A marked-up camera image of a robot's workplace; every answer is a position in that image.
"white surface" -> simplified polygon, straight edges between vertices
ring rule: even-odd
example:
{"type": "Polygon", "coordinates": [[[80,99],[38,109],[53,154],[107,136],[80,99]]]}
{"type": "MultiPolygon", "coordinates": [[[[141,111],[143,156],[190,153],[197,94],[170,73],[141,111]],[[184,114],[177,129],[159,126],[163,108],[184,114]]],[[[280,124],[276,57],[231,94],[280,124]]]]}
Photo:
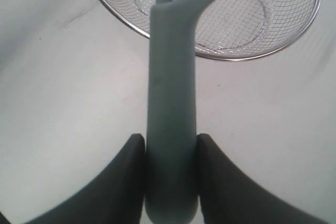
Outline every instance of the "white surface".
{"type": "MultiPolygon", "coordinates": [[[[80,190],[131,133],[145,134],[148,41],[97,0],[0,2],[0,210],[17,224],[80,190]]],[[[334,0],[322,0],[309,32],[265,59],[196,61],[198,131],[262,186],[331,223],[335,15],[334,0]]]]}

